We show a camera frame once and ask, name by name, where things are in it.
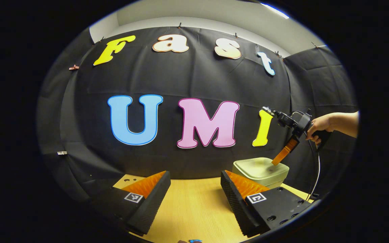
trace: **ceiling light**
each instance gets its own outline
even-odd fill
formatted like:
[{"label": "ceiling light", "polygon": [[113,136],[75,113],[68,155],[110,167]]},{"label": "ceiling light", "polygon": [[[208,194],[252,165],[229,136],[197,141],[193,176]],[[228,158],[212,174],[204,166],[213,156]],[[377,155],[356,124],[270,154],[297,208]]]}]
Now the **ceiling light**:
[{"label": "ceiling light", "polygon": [[269,8],[269,9],[271,9],[273,12],[275,12],[276,14],[282,16],[283,18],[285,18],[285,19],[288,19],[288,18],[289,18],[286,14],[283,14],[282,12],[280,12],[280,11],[277,10],[277,9],[275,9],[275,8],[273,8],[273,7],[271,7],[271,6],[267,5],[267,4],[263,4],[263,3],[261,3],[261,4],[264,5],[264,6],[266,6],[266,7]]}]

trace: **white container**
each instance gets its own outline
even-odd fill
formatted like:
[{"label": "white container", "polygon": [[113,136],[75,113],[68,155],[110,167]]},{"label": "white container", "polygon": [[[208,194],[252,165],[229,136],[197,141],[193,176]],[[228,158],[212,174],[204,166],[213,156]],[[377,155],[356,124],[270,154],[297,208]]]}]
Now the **white container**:
[{"label": "white container", "polygon": [[289,167],[278,163],[273,165],[269,158],[254,158],[248,160],[237,160],[233,162],[232,172],[249,178],[269,189],[281,186],[287,177]]}]

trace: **black fabric backdrop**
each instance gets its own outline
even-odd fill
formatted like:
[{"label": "black fabric backdrop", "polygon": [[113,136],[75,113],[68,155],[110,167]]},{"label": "black fabric backdrop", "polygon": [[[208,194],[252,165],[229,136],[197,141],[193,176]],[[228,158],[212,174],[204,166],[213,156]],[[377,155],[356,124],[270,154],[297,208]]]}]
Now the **black fabric backdrop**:
[{"label": "black fabric backdrop", "polygon": [[[189,50],[154,52],[153,44],[165,34],[187,37]],[[106,43],[130,35],[136,40],[112,54],[110,62],[93,66]],[[215,54],[215,40],[222,37],[239,43],[241,58],[232,60]],[[253,147],[262,106],[287,113],[311,108],[315,117],[357,110],[346,71],[327,48],[310,49],[282,60],[273,51],[247,40],[187,27],[140,29],[92,44],[87,29],[63,51],[45,79],[37,106],[38,139],[45,163],[59,185],[79,201],[113,185],[125,173],[147,177],[169,170],[172,179],[210,178],[218,177],[221,170],[231,170],[235,160],[274,158],[290,131],[273,119],[267,145]],[[264,70],[258,51],[271,59],[274,76]],[[80,69],[69,71],[73,64]],[[132,97],[128,126],[133,132],[141,132],[144,107],[138,100],[144,94],[164,98],[158,108],[157,136],[143,146],[121,143],[111,131],[107,100],[114,95]],[[239,103],[234,146],[176,146],[183,121],[178,101],[188,97],[201,99],[210,117],[222,101]],[[333,133],[320,154],[321,176],[315,192],[323,194],[332,188],[352,148],[352,138]],[[68,155],[58,156],[57,151],[67,151]],[[314,180],[314,162],[308,143],[301,142],[282,162],[290,167],[285,183],[307,192]]]}]

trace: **white label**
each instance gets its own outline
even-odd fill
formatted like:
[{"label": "white label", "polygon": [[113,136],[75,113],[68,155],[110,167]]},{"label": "white label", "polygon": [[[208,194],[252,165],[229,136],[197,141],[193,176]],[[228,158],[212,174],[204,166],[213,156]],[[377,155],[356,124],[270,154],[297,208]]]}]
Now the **white label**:
[{"label": "white label", "polygon": [[134,203],[139,203],[139,201],[142,199],[142,197],[144,197],[144,196],[130,192],[127,196],[124,197],[124,199],[132,201]]},{"label": "white label", "polygon": [[258,202],[263,201],[263,200],[267,200],[267,199],[264,197],[264,195],[262,195],[261,193],[256,193],[256,194],[247,196],[247,198],[250,200],[250,202],[251,202],[252,204],[258,203]]}]

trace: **blue letter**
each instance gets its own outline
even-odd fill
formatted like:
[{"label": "blue letter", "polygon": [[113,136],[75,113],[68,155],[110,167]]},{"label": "blue letter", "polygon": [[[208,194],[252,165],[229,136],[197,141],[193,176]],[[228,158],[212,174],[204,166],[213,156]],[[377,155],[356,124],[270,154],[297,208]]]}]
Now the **blue letter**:
[{"label": "blue letter", "polygon": [[271,62],[271,60],[267,57],[267,54],[265,54],[264,52],[258,52],[258,56],[261,57],[262,63],[264,64],[265,70],[266,70],[269,74],[274,75],[275,72],[274,72],[274,70],[271,69],[271,66],[270,66],[270,63],[272,63],[272,62]]},{"label": "blue letter", "polygon": [[157,135],[157,111],[163,102],[159,95],[143,95],[139,102],[145,108],[145,128],[140,133],[133,133],[128,129],[127,108],[133,99],[130,96],[114,96],[108,100],[111,107],[111,128],[117,140],[128,145],[144,145]]}]

